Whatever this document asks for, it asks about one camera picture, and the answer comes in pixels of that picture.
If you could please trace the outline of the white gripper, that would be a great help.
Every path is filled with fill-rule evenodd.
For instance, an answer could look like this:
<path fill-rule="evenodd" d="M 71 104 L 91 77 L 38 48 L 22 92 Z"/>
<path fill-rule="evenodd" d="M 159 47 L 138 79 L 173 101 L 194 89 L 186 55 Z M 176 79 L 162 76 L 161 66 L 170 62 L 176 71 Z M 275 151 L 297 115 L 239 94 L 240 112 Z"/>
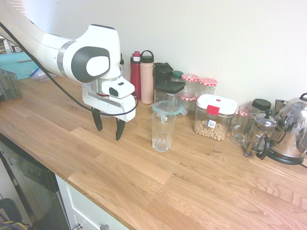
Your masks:
<path fill-rule="evenodd" d="M 82 99 L 86 105 L 93 107 L 92 116 L 98 131 L 103 129 L 100 112 L 116 117 L 116 140 L 119 140 L 125 128 L 125 122 L 132 120 L 136 115 L 135 99 L 130 94 L 122 99 L 108 96 L 101 97 L 92 90 L 90 83 L 82 84 Z"/>

